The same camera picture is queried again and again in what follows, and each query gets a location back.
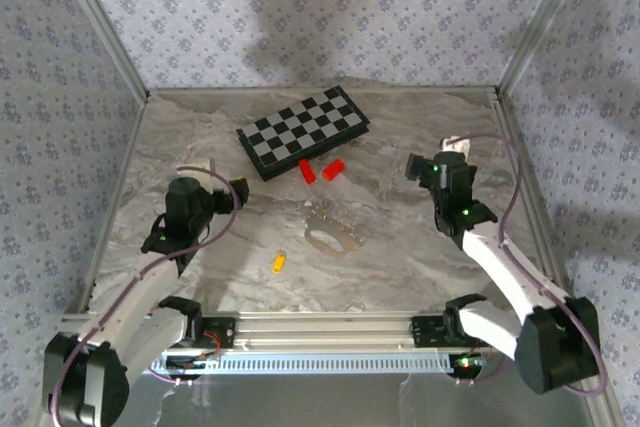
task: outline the metal bracket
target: metal bracket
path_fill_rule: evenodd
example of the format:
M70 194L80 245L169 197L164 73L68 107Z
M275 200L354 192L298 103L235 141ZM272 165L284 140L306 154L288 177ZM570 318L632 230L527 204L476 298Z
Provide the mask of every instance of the metal bracket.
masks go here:
M451 357L452 354L430 351L412 354L234 353L220 359L208 359L200 364L200 368L169 368L172 357L156 360L152 368L155 372L181 378L238 374L453 374L456 369L450 363Z
M448 340L447 327L442 315L418 315L411 317L411 334L416 348L473 348L477 339L458 336L455 341Z
M173 309L187 318L185 338L196 340L202 335L202 310L200 304L190 299L169 296L158 304L162 309Z
M442 313L435 312L378 312L378 313L272 313L216 312L203 316L202 329L226 334L233 329L231 337L222 335L224 355L230 354L423 354L425 351L448 354L464 354L474 343L447 343L438 334L436 342L427 342L420 349L414 346L411 321L417 318L439 319L442 328ZM62 319L60 332L74 333L89 320L91 315L68 314ZM164 352L166 357L197 357L211 352L213 345L207 337L195 342L176 344Z
M202 319L204 332L215 334L220 339L221 349L233 349L236 336L236 319L233 317L204 317Z
M450 300L445 304L442 317L445 325L445 335L449 341L457 342L459 339L464 340L468 337L460 323L460 309L474 302L481 302L483 300L487 300L484 295L469 294Z

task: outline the chessboard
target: chessboard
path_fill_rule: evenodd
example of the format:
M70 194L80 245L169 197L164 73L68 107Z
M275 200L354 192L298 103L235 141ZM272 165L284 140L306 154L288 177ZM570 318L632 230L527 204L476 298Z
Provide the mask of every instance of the chessboard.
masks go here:
M369 131L369 119L340 87L333 87L237 130L262 180L302 159L324 154Z

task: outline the cable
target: cable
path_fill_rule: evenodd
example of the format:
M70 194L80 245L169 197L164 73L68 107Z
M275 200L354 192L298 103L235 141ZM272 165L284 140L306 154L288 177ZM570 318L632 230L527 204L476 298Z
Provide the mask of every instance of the cable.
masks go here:
M174 384L176 383L175 380L172 379L167 379L165 376L159 374L158 372L156 372L155 370L153 370L151 367L147 367L147 371L156 379L161 380L162 382L166 382L167 384Z
M505 255L513 263L513 265L516 267L518 272L520 272L529 282L531 282L533 286L536 289L538 289L539 292L544 294L548 299L550 299L553 303L555 303L558 306L558 308L562 310L562 312L569 318L569 320L575 326L578 332L580 332L580 335L582 335L582 338L587 343L589 350L591 350L591 353L595 358L596 365L598 367L598 372L599 372L598 385L596 386L595 389L586 391L586 390L577 389L570 385L565 385L564 388L567 391L571 392L572 394L578 395L580 397L596 397L598 395L602 395L607 388L607 381L609 380L609 375L607 372L607 368L604 365L604 359L602 358L602 354L600 353L600 349L598 348L596 341L593 339L591 334L589 334L584 324L580 322L580 319L578 319L578 317L576 317L576 315L573 312L571 312L569 307L567 307L566 304L562 302L562 300L560 300L553 292L550 292L549 290L547 290L544 284L542 284L538 279L536 279L520 263L520 261L515 257L515 255L513 255L513 252L511 252L511 249L509 249L509 245L506 242L505 231L506 231L507 219L509 218L511 211L513 210L513 207L520 193L520 187L522 184L522 171L523 171L522 157L517 147L513 144L513 142L511 142L506 137L498 134L491 134L491 133L465 135L463 137L458 137L454 140L449 140L446 142L446 144L453 145L462 140L473 140L473 139L480 139L480 138L498 139L502 141L507 147L509 147L515 153L517 165L518 165L518 170L516 173L516 185L513 191L513 195L511 197L511 201L509 202L509 205L507 205L507 208L505 209L504 214L502 215L502 219L500 219L500 224L498 225L498 240L500 242L499 244L500 248L504 251Z
M476 339L476 342L475 344L473 344L473 348L469 351L469 353L467 354L467 357L469 357L471 354L473 354L476 351L479 343L480 343L480 339Z
M69 357L67 357L67 360L65 360L64 364L62 365L60 376L58 377L58 380L56 381L56 384L53 388L53 395L51 396L51 416L53 417L53 424L55 425L55 427L63 427L62 419L60 418L60 395L62 393L62 385L64 384L64 381L67 377L67 374L69 373L69 370L71 369L71 365L73 365L73 361L76 359L76 357L78 357L78 355L80 354L80 351L87 345L87 343L91 340L91 338L98 333L99 329L102 330L104 328L104 325L113 316L113 314L116 312L120 304L122 304L122 301L127 297L129 292L131 292L131 289L133 289L133 287L138 282L140 282L145 275L147 275L150 271L155 269L161 263L166 262L167 260L173 260L176 257L180 257L181 255L187 255L187 254L197 252L200 249L210 246L211 244L216 242L218 239L220 239L220 237L226 234L231 228L231 225L233 224L233 222L236 220L236 215L238 214L238 210L240 209L240 199L238 199L238 194L236 194L235 190L233 190L233 186L227 179L225 179L224 177L220 176L219 174L211 170L203 169L201 167L178 167L176 170L178 172L183 172L183 171L202 172L222 182L222 184L229 190L229 193L233 198L233 210L231 211L229 221L222 228L222 230L220 230L220 232L218 232L214 237L210 238L206 242L194 245L192 247L188 247L186 249L178 250L177 252L172 252L171 254L167 254L164 257L160 257L154 260L153 262L149 263L149 265L144 267L140 271L139 275L134 277L131 280L131 282L124 288L122 293L113 302L111 307L109 307L107 312L98 321L98 328L91 329L89 333L85 335L83 339L76 344L76 346L71 351L71 354L69 354Z
M220 356L220 349L222 346L222 342L220 342L220 337L218 337L218 335L214 332L205 332L202 334L204 337L207 337L211 340L213 340L216 343L216 350L213 352L215 353L216 357Z

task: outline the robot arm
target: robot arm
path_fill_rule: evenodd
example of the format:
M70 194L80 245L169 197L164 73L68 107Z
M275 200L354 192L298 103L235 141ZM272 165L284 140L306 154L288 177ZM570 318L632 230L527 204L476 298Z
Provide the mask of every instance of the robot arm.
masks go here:
M58 423L111 426L124 409L129 386L153 360L178 342L202 336L197 302L177 297L160 300L195 255L214 214L231 213L234 196L240 208L248 200L246 180L229 185L233 194L208 192L193 177L173 180L165 197L166 212L153 223L128 281L108 307L75 335L57 334L47 345L42 402L54 419L59 417ZM186 249L188 253L177 254ZM167 261L167 255L174 253L178 256ZM62 388L53 405L61 377Z
M595 307L553 284L505 237L516 266L500 245L497 217L472 197L476 170L463 153L452 151L432 160L411 155L407 164L406 177L419 180L431 192L437 229L489 274L514 310L501 311L478 294L455 299L443 314L449 336L474 337L500 350L515 361L525 383L537 393L596 375L587 343L551 298L564 302L598 342Z

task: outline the yellow block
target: yellow block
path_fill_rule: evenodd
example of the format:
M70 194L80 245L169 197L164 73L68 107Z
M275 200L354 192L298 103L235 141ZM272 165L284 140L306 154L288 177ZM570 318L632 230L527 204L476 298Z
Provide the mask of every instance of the yellow block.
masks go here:
M284 252L278 252L278 255L276 255L276 258L273 260L273 266L271 267L271 270L273 270L274 274L279 274L280 272L282 272L282 267L284 267L285 260L287 260L287 254L285 254Z

